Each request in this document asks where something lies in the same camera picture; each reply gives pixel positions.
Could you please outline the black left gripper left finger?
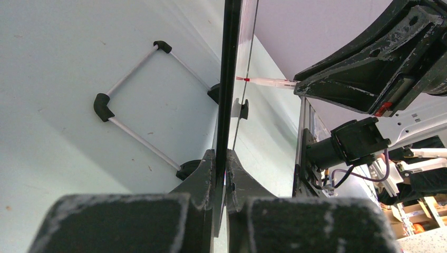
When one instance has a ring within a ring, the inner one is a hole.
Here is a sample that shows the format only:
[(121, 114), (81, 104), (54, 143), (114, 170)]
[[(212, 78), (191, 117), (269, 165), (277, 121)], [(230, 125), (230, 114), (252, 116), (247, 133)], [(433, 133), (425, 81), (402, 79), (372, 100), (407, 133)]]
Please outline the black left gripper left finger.
[(166, 194), (72, 194), (48, 210), (29, 252), (212, 252), (214, 150)]

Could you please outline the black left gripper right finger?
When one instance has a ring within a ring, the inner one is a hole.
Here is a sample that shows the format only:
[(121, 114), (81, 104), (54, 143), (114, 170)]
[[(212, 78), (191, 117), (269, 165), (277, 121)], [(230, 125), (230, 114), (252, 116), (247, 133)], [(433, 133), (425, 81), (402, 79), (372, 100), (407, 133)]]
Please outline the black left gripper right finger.
[(401, 252), (382, 210), (359, 198), (279, 198), (226, 158), (229, 252)]

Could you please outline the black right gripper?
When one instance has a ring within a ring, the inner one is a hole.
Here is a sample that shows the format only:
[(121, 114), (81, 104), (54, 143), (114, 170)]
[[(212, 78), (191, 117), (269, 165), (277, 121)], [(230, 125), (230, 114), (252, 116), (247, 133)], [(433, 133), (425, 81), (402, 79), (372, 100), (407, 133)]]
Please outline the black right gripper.
[(446, 3), (392, 1), (360, 35), (294, 80), (295, 95), (383, 117), (421, 93), (446, 96)]

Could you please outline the red whiteboard marker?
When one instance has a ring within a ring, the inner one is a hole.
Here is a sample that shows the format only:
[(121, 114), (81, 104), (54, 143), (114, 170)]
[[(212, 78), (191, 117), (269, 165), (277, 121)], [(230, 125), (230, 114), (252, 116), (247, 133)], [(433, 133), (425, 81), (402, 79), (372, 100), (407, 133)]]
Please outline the red whiteboard marker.
[(299, 81), (291, 81), (285, 79), (269, 79), (269, 78), (254, 78), (254, 77), (236, 77), (238, 81), (245, 81), (261, 86), (276, 87), (280, 89), (293, 90)]

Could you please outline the white whiteboard black frame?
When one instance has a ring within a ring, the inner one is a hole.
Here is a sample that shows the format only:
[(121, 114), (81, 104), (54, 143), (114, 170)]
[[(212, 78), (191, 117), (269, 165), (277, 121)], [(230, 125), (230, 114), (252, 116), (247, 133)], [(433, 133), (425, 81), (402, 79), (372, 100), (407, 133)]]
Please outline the white whiteboard black frame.
[[(236, 77), (246, 77), (250, 68), (252, 41), (257, 17), (257, 1), (226, 1), (223, 22), (222, 59), (220, 83), (212, 87), (211, 92), (218, 94), (218, 120), (216, 147), (216, 177), (213, 195), (213, 232), (219, 235), (223, 215), (226, 210), (226, 158), (234, 141), (231, 137), (231, 118), (240, 118), (247, 103), (239, 104), (236, 99)], [(201, 160), (184, 163), (177, 177), (184, 181), (199, 166)]]

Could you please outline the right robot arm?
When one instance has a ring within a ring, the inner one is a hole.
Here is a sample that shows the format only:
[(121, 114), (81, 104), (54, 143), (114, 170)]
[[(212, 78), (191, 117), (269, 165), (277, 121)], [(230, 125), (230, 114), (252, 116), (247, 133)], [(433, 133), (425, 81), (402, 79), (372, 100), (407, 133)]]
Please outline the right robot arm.
[(294, 94), (367, 115), (315, 141), (300, 127), (293, 197), (320, 197), (319, 173), (446, 124), (446, 1), (392, 1), (359, 36), (296, 74)]

